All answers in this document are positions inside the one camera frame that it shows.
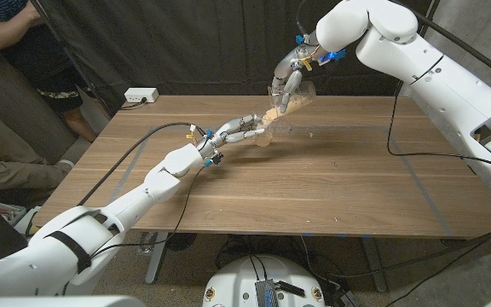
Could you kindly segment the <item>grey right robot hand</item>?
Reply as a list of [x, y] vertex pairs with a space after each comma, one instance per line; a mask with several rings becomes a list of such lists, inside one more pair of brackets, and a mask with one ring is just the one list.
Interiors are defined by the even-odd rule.
[[290, 51], [276, 66], [272, 87], [280, 89], [279, 109], [281, 113], [286, 112], [291, 95], [302, 81], [301, 68], [304, 66], [302, 59], [311, 56], [317, 48], [318, 45], [300, 44]]

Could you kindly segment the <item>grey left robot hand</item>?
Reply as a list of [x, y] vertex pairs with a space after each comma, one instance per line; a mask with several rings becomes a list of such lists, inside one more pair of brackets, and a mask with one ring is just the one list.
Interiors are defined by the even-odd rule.
[[203, 159], [210, 158], [217, 149], [227, 143], [241, 142], [246, 138], [263, 134], [262, 118], [256, 114], [230, 119], [217, 130], [208, 132], [198, 143]]

